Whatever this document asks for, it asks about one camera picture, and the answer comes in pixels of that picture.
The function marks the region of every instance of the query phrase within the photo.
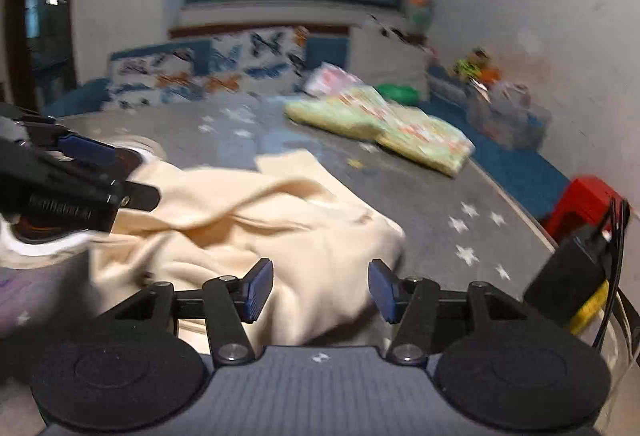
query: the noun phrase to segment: pillow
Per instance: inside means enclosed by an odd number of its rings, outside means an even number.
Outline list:
[[[192,73],[193,52],[184,48],[113,60],[110,101],[101,109],[202,99],[202,89],[193,81]]]
[[[377,142],[413,161],[451,177],[474,151],[462,131],[418,108],[386,102],[370,86],[357,86],[340,96],[294,100],[287,117],[356,140]]]
[[[305,65],[305,28],[279,27],[214,36],[207,92],[290,95],[301,86]]]

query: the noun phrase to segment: yellow tape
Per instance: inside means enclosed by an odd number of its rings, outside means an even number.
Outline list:
[[[574,335],[577,335],[584,330],[587,324],[590,323],[591,319],[596,316],[598,310],[607,304],[608,293],[609,281],[605,281],[594,292],[589,300],[577,311],[574,318],[572,318],[571,322],[568,324],[567,329]]]

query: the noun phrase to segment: beige cloth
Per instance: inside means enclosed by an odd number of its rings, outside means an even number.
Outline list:
[[[391,265],[402,229],[372,210],[308,151],[260,156],[259,172],[182,171],[160,160],[133,180],[158,187],[151,213],[121,209],[109,236],[97,236],[92,279],[111,307],[138,291],[140,276],[200,288],[244,275],[261,257],[274,286],[260,316],[245,325],[254,346],[302,344],[353,320],[369,303],[367,265]],[[203,321],[181,321],[180,338],[209,353]]]

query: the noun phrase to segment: red stool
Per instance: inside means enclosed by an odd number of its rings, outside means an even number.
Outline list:
[[[609,208],[611,197],[622,199],[600,178],[592,175],[575,178],[542,226],[553,239],[560,242],[578,227],[597,225]]]

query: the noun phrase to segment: round black pad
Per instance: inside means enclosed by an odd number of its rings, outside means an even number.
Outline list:
[[[482,424],[552,432],[593,421],[610,374],[592,348],[553,325],[503,321],[447,349],[436,381],[455,408]]]
[[[129,328],[50,348],[31,390],[47,422],[117,432],[177,412],[194,398],[205,376],[202,359],[186,342]]]

